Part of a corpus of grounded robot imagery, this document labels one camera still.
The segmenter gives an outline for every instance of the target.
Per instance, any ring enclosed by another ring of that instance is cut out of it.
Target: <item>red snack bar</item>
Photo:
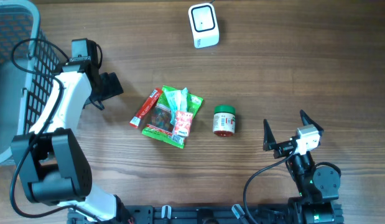
[[[160,88],[155,88],[155,90],[149,95],[148,99],[145,101],[143,106],[137,112],[137,114],[130,121],[130,125],[134,128],[138,128],[141,119],[149,112],[149,110],[155,105],[157,99],[163,91]]]
[[[174,134],[188,137],[192,123],[193,113],[177,111],[175,112]]]

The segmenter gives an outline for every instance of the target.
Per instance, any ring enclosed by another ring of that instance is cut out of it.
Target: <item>teal basket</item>
[[[47,40],[40,29],[40,14],[29,1],[0,1],[0,165],[14,165],[11,141],[26,134],[38,120],[50,96],[52,79],[17,69],[11,62],[14,45],[24,39]],[[16,50],[16,62],[51,74],[59,58],[48,44],[30,41]]]

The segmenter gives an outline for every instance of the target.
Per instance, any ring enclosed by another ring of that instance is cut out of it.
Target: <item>green snack bag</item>
[[[164,93],[166,91],[174,91],[177,89],[170,86],[163,86],[162,90],[163,93],[157,100],[157,104],[153,110],[151,120],[142,130],[142,134],[183,149],[185,138],[172,134],[174,128],[170,123],[172,114],[169,102],[166,98],[166,94]],[[202,102],[203,98],[188,93],[187,111],[193,113],[193,117],[195,117],[199,107],[202,105]]]

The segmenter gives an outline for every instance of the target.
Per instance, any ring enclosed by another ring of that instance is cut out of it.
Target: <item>wooden tabletop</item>
[[[302,125],[303,109],[325,133],[315,162],[342,169],[346,223],[385,223],[385,3],[380,1],[216,1],[220,43],[193,47],[188,8],[196,2],[43,4],[41,28],[70,54],[72,39],[103,50],[101,72],[116,72],[124,93],[105,110],[83,110],[77,139],[93,180],[127,205],[232,205],[258,169],[267,118],[278,141]],[[184,149],[128,123],[162,85],[205,99]],[[236,108],[232,138],[212,133],[219,104]],[[66,213],[29,220],[9,203],[14,167],[0,167],[0,223],[65,223]],[[29,213],[53,207],[30,204]],[[248,202],[286,203],[299,193],[286,168],[253,180]]]

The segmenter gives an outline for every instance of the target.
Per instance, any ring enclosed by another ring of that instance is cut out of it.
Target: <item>white jar with green lid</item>
[[[213,118],[213,133],[220,137],[235,134],[235,108],[230,105],[218,105]]]

